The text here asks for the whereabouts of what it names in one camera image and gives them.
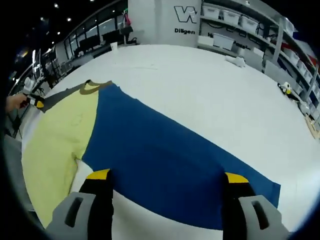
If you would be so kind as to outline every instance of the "white table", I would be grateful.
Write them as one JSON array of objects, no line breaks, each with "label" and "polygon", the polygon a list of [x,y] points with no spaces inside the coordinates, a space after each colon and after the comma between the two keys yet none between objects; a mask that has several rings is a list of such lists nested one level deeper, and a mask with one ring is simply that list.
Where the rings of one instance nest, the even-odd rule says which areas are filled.
[{"label": "white table", "polygon": [[[128,95],[177,121],[281,184],[278,209],[294,231],[320,189],[320,145],[299,109],[268,76],[238,68],[225,56],[196,48],[139,45],[120,48],[81,66],[47,96],[91,79],[112,80]],[[42,113],[34,111],[22,148]],[[222,239],[222,232],[187,226],[115,193],[112,237]]]}]

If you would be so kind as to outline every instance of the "logo sign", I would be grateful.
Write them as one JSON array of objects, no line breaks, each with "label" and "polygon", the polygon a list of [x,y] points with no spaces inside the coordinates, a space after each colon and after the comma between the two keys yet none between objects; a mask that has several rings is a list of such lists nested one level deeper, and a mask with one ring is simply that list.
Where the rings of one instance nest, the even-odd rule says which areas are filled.
[{"label": "logo sign", "polygon": [[194,6],[174,6],[174,10],[180,23],[197,23],[197,11]]}]

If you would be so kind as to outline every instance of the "blue fabric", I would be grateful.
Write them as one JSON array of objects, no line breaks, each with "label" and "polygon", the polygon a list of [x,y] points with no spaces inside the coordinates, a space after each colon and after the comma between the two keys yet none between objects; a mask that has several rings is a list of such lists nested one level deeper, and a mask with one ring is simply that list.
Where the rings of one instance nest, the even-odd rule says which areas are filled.
[{"label": "blue fabric", "polygon": [[224,172],[244,176],[258,195],[278,205],[278,184],[114,84],[99,90],[82,160],[94,171],[112,169],[114,189],[126,198],[196,227],[222,229]]}]

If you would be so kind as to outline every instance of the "human hand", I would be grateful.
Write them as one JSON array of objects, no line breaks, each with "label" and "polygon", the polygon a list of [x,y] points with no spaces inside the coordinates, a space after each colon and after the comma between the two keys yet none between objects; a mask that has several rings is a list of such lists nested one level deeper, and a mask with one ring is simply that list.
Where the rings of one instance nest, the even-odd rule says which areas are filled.
[{"label": "human hand", "polygon": [[27,101],[27,96],[23,93],[18,93],[13,96],[8,96],[6,98],[6,105],[5,105],[5,111],[11,112],[14,109],[20,109],[21,107],[25,107],[22,105],[24,101]]}]

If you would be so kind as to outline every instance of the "shelving unit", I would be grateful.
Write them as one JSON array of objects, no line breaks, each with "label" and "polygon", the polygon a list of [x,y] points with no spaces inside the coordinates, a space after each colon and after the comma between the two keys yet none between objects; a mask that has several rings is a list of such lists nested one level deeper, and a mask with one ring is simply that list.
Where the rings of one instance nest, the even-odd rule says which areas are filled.
[{"label": "shelving unit", "polygon": [[[252,6],[248,6],[248,5],[245,5],[245,4],[240,3],[240,2],[235,2],[233,0],[212,0],[212,1],[210,1],[210,3],[203,2],[202,5],[206,6],[206,7],[217,8],[217,9],[220,9],[220,10],[228,10],[228,11],[240,14],[240,15],[245,15],[245,16],[247,16],[249,18],[252,18],[252,19],[254,19],[256,21],[260,21],[261,23],[264,24],[265,31],[267,31],[267,32],[263,33],[264,36],[267,36],[269,34],[270,27],[274,27],[274,28],[280,29],[279,23],[276,22],[274,19],[272,19],[271,17],[265,15],[264,13],[260,12],[259,10],[254,9]],[[204,22],[212,22],[212,23],[215,23],[215,24],[219,24],[219,25],[223,25],[223,26],[226,26],[226,27],[234,28],[235,31],[244,32],[244,33],[250,35],[251,37],[255,38],[256,40],[266,44],[266,46],[269,49],[274,50],[274,54],[279,53],[279,55],[276,55],[273,58],[278,59],[280,57],[280,59],[282,61],[286,61],[288,64],[290,64],[290,66],[292,66],[293,71],[298,75],[297,82],[298,83],[301,82],[301,84],[303,85],[303,90],[306,92],[306,91],[308,91],[310,89],[311,85],[310,85],[310,83],[308,83],[306,81],[304,75],[301,74],[301,72],[299,71],[299,69],[297,68],[296,65],[291,63],[290,58],[284,52],[281,51],[280,48],[281,48],[281,44],[282,44],[283,39],[285,41],[287,41],[289,45],[293,46],[293,48],[296,50],[299,58],[303,62],[306,63],[305,65],[306,65],[307,69],[310,71],[310,73],[312,75],[315,74],[316,68],[313,66],[313,63],[311,62],[309,56],[303,51],[303,49],[301,49],[301,47],[298,45],[298,43],[286,31],[283,31],[283,38],[278,37],[277,44],[275,45],[272,42],[269,42],[263,36],[258,35],[257,33],[250,32],[250,31],[244,29],[240,25],[235,25],[235,24],[226,22],[226,21],[221,20],[221,19],[216,19],[216,18],[207,17],[207,16],[203,16],[203,15],[200,16],[200,20],[204,21]],[[222,49],[222,48],[219,48],[217,46],[207,46],[207,45],[204,45],[204,44],[199,44],[198,47],[201,48],[201,49],[214,51],[214,52],[225,54],[225,55],[229,55],[229,56],[232,56],[232,57],[238,56],[238,54],[233,52],[233,51]],[[317,73],[315,84],[317,84],[318,85],[317,87],[319,88],[319,85],[320,85],[320,75],[319,75],[319,73]],[[317,97],[317,95],[316,95],[316,93],[315,93],[315,91],[313,89],[312,89],[310,95],[314,95],[313,97],[315,97],[315,99],[317,100],[316,102],[314,102],[314,101],[312,102],[312,104],[317,108],[317,106],[319,105],[319,102],[320,102],[320,97]]]}]

